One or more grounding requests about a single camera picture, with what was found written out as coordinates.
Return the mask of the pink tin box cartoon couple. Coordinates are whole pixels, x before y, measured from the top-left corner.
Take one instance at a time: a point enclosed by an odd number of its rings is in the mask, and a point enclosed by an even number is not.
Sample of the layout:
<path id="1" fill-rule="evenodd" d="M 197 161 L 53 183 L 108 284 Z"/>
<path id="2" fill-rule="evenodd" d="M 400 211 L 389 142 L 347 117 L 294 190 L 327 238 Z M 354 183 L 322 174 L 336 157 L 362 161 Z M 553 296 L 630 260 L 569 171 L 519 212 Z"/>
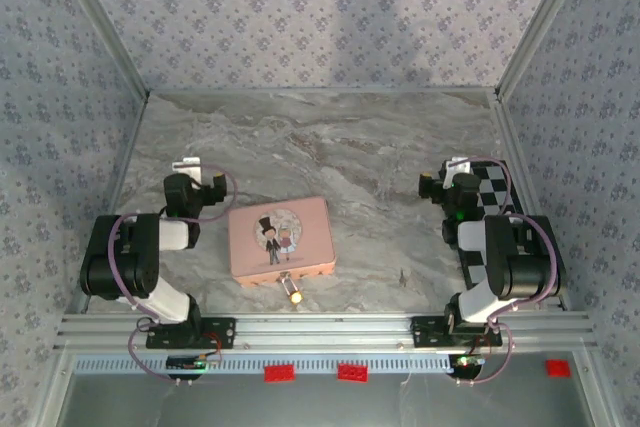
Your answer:
<path id="1" fill-rule="evenodd" d="M 228 217 L 230 272 L 243 286 L 329 275 L 336 252 L 322 197 L 241 207 Z"/>

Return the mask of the black base plate right arm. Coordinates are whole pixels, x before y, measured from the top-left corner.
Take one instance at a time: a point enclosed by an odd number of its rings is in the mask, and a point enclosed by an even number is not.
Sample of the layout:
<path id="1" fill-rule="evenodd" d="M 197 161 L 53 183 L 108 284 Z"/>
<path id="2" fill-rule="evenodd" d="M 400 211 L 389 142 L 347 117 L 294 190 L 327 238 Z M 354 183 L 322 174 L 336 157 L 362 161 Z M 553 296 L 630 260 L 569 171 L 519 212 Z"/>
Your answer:
<path id="1" fill-rule="evenodd" d="M 494 333 L 486 324 L 461 323 L 450 326 L 444 316 L 415 316 L 410 330 L 416 348 L 501 347 L 501 334 Z"/>

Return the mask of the black base plate left arm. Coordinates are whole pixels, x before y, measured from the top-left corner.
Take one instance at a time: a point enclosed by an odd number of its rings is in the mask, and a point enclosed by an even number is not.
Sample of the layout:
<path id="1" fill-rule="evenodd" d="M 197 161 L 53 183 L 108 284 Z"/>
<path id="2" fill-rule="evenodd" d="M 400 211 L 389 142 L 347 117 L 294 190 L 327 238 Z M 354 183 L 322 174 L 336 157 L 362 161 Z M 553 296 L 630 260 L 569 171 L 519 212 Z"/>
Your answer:
<path id="1" fill-rule="evenodd" d="M 204 317 L 198 324 L 160 324 L 149 328 L 145 346 L 151 350 L 232 349 L 235 327 L 233 317 Z"/>

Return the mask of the black grey folding chessboard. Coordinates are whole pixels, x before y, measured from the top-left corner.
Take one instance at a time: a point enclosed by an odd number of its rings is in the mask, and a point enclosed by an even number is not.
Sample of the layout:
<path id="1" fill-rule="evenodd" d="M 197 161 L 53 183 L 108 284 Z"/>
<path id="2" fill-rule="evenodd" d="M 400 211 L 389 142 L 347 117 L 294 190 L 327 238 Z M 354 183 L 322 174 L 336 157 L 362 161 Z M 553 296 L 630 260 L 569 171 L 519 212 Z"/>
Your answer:
<path id="1" fill-rule="evenodd" d="M 521 218 L 515 186 L 501 166 L 476 160 L 471 172 L 481 179 L 477 211 L 442 222 L 443 240 L 459 256 L 465 287 L 486 281 L 504 299 L 539 294 L 549 281 L 550 253 L 557 250 L 548 218 Z"/>

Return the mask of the circuit board with green light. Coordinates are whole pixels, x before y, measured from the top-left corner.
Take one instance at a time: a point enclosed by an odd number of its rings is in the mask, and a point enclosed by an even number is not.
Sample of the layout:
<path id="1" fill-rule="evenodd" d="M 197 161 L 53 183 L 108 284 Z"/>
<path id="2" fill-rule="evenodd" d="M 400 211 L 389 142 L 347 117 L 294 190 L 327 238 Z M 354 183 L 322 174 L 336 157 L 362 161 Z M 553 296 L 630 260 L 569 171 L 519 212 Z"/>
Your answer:
<path id="1" fill-rule="evenodd" d="M 486 359 L 481 355 L 459 354 L 450 355 L 449 362 L 453 369 L 467 369 L 481 367 Z"/>
<path id="2" fill-rule="evenodd" d="M 167 370 L 206 371 L 221 361 L 219 356 L 213 354 L 200 355 L 172 355 L 165 361 Z"/>

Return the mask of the grey metal sheet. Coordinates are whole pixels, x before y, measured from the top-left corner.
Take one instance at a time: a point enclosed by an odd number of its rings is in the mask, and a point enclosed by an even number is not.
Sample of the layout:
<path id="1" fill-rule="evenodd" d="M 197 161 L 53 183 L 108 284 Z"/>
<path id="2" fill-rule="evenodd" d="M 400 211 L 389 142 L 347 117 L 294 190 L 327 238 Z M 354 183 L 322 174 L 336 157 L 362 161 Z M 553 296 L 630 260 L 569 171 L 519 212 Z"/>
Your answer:
<path id="1" fill-rule="evenodd" d="M 329 375 L 267 383 L 228 375 L 171 386 L 146 376 L 78 376 L 57 427 L 594 427 L 571 379 L 514 371 L 481 386 L 444 375 Z"/>

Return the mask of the aluminium mounting rail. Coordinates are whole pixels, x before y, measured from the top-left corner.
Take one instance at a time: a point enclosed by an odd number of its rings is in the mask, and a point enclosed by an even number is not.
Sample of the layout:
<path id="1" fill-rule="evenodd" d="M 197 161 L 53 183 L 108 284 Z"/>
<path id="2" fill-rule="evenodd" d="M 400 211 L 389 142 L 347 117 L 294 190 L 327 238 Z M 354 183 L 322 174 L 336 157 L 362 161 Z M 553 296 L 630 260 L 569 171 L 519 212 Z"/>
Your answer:
<path id="1" fill-rule="evenodd" d="M 237 314 L 235 318 L 235 352 L 399 352 L 414 348 L 411 316 L 402 313 Z M 597 346 L 584 312 L 518 311 L 500 321 L 510 328 L 518 353 Z M 74 353 L 123 352 L 136 322 L 136 315 L 125 313 L 66 315 L 53 346 Z"/>

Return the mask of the aluminium frame post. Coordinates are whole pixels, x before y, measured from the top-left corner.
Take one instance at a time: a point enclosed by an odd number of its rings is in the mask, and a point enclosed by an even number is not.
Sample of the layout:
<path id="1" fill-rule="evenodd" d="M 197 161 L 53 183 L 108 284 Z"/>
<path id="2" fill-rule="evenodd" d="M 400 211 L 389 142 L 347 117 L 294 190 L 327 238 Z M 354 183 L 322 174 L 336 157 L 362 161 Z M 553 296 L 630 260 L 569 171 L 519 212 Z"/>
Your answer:
<path id="1" fill-rule="evenodd" d="M 101 1 L 78 0 L 78 2 L 113 58 L 132 94 L 139 100 L 146 101 L 148 90 L 144 81 Z"/>
<path id="2" fill-rule="evenodd" d="M 495 88 L 497 99 L 505 102 L 517 86 L 565 0 L 541 0 L 516 50 Z"/>

